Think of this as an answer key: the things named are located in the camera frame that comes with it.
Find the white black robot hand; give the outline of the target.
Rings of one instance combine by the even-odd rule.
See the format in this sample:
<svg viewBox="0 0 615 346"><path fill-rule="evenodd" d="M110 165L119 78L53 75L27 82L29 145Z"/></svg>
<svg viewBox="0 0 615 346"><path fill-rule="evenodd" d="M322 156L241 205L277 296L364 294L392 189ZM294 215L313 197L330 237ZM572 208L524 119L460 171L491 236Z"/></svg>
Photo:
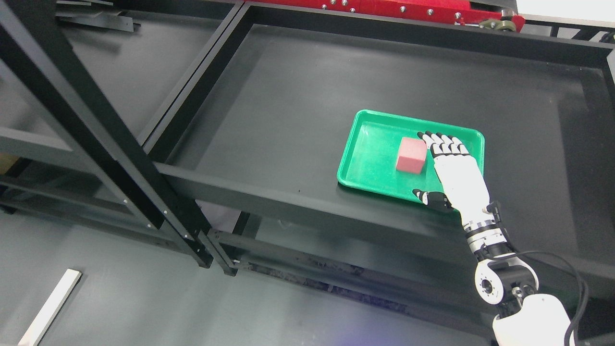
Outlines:
<svg viewBox="0 0 615 346"><path fill-rule="evenodd" d="M489 191L478 163L456 136L440 132L418 132L433 157L433 168L443 191L412 191L422 204L433 210L457 210L464 229L492 225L495 218L486 208Z"/></svg>

